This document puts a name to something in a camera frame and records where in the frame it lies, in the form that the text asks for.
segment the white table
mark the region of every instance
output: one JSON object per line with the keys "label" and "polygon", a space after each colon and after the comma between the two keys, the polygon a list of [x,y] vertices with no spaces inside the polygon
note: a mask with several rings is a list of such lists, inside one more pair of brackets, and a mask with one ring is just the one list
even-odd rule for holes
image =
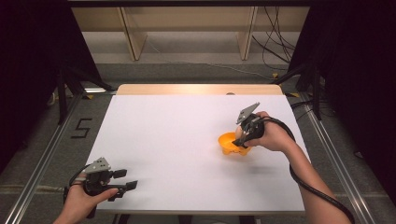
{"label": "white table", "polygon": [[137,188],[99,210],[152,215],[265,215],[301,213],[304,206],[283,154],[254,147],[224,155],[221,134],[233,132],[241,109],[260,102],[285,122],[305,154],[284,95],[116,95],[87,163],[105,157],[127,169],[112,184]]}

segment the floor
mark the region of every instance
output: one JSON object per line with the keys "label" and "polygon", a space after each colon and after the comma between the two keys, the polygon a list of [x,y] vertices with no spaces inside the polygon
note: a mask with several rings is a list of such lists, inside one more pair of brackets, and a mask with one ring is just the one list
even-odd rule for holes
{"label": "floor", "polygon": [[[298,39],[298,33],[282,34],[292,45]],[[267,40],[264,33],[254,34],[262,44]],[[233,33],[149,33],[141,58],[132,62],[122,33],[84,33],[92,57],[105,82],[119,85],[125,82],[172,82],[167,79],[172,71],[189,73],[194,70],[205,71],[198,77],[192,78],[196,82],[210,82],[211,78],[225,78],[220,74],[235,75],[235,83],[260,82],[268,83],[276,75],[286,73],[288,64],[265,51],[252,41],[248,60],[242,61]],[[280,57],[287,56],[277,43],[269,41],[267,45]],[[134,69],[135,77],[125,74]],[[295,104],[309,99],[310,92],[297,92],[294,84],[298,80],[293,77],[283,83],[281,88],[290,93],[288,100]],[[13,208],[13,204],[26,200],[28,203],[22,208],[23,215],[20,223],[48,223],[56,218],[62,209],[62,191],[67,180],[74,172],[86,163],[94,138],[100,129],[101,120],[106,113],[106,107],[111,94],[92,94],[93,100],[84,97],[76,101],[71,93],[68,102],[74,105],[70,111],[72,116],[64,127],[57,125],[59,118],[57,101],[50,104],[37,123],[36,129],[26,140],[27,147],[20,150],[9,163],[7,169],[0,175],[0,221],[6,221]],[[302,105],[294,109],[295,117],[303,134],[310,159],[314,167],[322,175],[326,183],[335,192],[339,200],[353,211],[356,223],[384,223],[391,224],[396,220],[396,208],[376,181],[370,168],[354,155],[357,149],[348,137],[336,114],[325,103],[321,104],[322,121],[317,121],[310,112],[309,105]],[[89,118],[90,137],[73,138],[79,136],[76,130],[81,119]],[[319,136],[325,133],[330,141],[330,148],[324,146]],[[339,174],[337,166],[330,155],[335,151],[346,168]],[[48,163],[41,159],[47,155]],[[42,171],[37,171],[38,164],[46,164]],[[32,174],[40,173],[36,183],[31,179]],[[346,175],[351,182],[340,180],[339,176]],[[351,192],[348,186],[355,188]],[[33,186],[33,193],[26,192],[26,186]],[[353,199],[362,199],[361,203],[354,203]],[[84,223],[110,223],[113,216],[98,213],[95,219],[87,219]],[[175,223],[175,217],[135,216],[129,223]],[[196,217],[194,223],[238,223],[234,217]],[[306,223],[304,215],[260,216],[256,223]]]}

